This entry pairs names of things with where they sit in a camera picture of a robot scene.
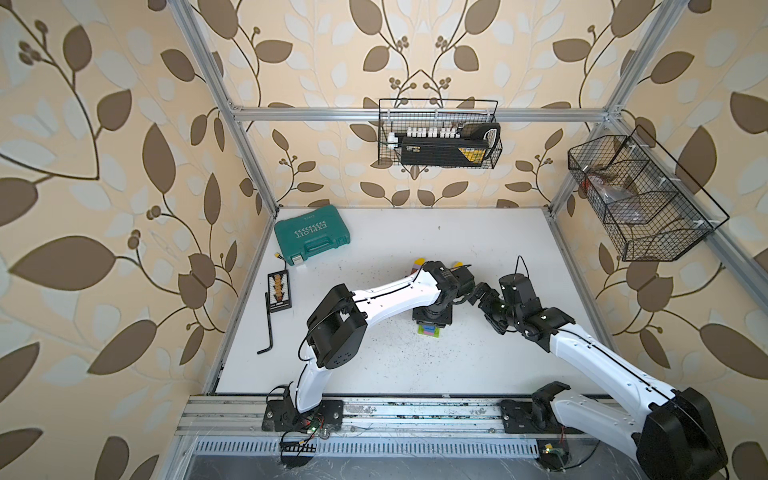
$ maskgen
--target metal grate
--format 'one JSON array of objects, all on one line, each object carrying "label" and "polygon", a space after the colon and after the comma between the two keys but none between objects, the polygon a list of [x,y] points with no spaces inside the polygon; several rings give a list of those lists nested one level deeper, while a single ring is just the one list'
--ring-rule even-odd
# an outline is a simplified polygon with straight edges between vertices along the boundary
[{"label": "metal grate", "polygon": [[493,100],[383,98],[377,166],[493,168],[502,154],[497,106]]},{"label": "metal grate", "polygon": [[[195,448],[198,455],[279,455],[278,438],[208,437]],[[326,457],[451,457],[538,458],[535,439],[411,439],[332,437],[314,439],[316,455]]]},{"label": "metal grate", "polygon": [[[636,130],[573,147],[568,169],[622,260],[670,262],[715,231],[728,215],[681,165],[680,179],[666,175],[643,149],[646,137]],[[710,197],[725,220],[712,220],[696,208],[678,187],[681,181],[694,193]]]}]

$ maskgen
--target wall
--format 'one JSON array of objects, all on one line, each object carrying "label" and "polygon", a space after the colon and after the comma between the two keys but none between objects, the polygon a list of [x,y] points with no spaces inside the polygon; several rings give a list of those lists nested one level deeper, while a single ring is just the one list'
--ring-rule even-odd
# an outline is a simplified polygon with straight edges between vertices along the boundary
[{"label": "wall", "polygon": [[257,122],[249,128],[281,205],[540,207],[560,187],[566,151],[587,136],[579,123],[502,124],[503,150],[493,170],[386,167],[376,160],[375,127],[318,123]]},{"label": "wall", "polygon": [[232,98],[248,107],[395,96],[601,107],[654,9],[653,0],[192,3]]},{"label": "wall", "polygon": [[[768,270],[766,26],[764,2],[691,2],[625,114],[705,184],[732,216],[723,229]],[[619,262],[578,194],[559,219],[621,355],[706,395],[731,472],[766,478],[768,316],[704,244],[673,263]]]},{"label": "wall", "polygon": [[170,11],[148,7],[0,1],[3,479],[159,470],[266,223]]},{"label": "wall", "polygon": [[[615,9],[616,2],[605,0],[191,3],[230,96],[245,107],[375,108],[380,98],[394,97],[599,108],[655,14],[647,0],[625,0]],[[587,133],[579,124],[508,124],[493,171],[404,171],[371,166],[376,132],[366,124],[247,127],[275,197],[286,206],[540,207],[558,188],[565,151]],[[291,159],[273,130],[304,168],[314,162],[311,170],[280,163]],[[563,139],[545,152],[558,131]],[[552,163],[539,170],[535,155],[542,154],[542,163],[548,157]]]}]

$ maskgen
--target white table surface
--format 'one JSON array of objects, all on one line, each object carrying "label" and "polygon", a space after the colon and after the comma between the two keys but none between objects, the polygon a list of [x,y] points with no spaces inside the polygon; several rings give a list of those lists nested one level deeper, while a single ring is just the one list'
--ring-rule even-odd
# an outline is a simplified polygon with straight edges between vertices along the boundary
[{"label": "white table surface", "polygon": [[[282,209],[278,220],[308,209]],[[226,358],[218,393],[265,394],[296,381],[303,367],[296,357],[306,320],[328,290],[345,283],[350,291],[373,288],[407,276],[424,257],[446,266],[461,261],[499,290],[498,278],[525,258],[544,307],[556,306],[594,335],[565,262],[538,209],[339,209],[352,242],[289,266],[293,307],[272,315],[269,345],[264,292],[266,275],[283,269],[272,233],[253,291]],[[419,335],[411,311],[366,331],[356,357],[335,370],[327,394],[396,395],[530,394],[559,380],[581,393],[603,393],[575,368],[520,334],[498,335],[477,306],[454,307],[453,324],[439,338]]]}]

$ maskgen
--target vent grille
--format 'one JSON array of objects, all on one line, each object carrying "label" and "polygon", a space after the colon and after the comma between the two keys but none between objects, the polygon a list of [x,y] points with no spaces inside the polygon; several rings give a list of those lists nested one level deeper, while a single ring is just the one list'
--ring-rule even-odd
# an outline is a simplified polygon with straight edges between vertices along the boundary
[{"label": "vent grille", "polygon": [[[279,439],[208,437],[195,448],[198,455],[277,455]],[[452,458],[538,458],[534,439],[314,439],[316,454],[326,457],[452,457]]]}]

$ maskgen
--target black wire basket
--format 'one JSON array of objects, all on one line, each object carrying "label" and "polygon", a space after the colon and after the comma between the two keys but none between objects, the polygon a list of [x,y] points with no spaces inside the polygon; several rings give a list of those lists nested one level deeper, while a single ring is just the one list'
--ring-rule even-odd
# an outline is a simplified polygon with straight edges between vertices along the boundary
[{"label": "black wire basket", "polygon": [[501,128],[496,122],[498,102],[433,101],[379,100],[378,166],[495,167],[502,154]]},{"label": "black wire basket", "polygon": [[664,173],[648,153],[642,127],[631,135],[605,135],[568,151],[568,169],[625,261],[671,262],[682,257],[730,217],[696,179],[656,143],[685,175],[685,183],[716,213],[693,202],[683,181]]}]

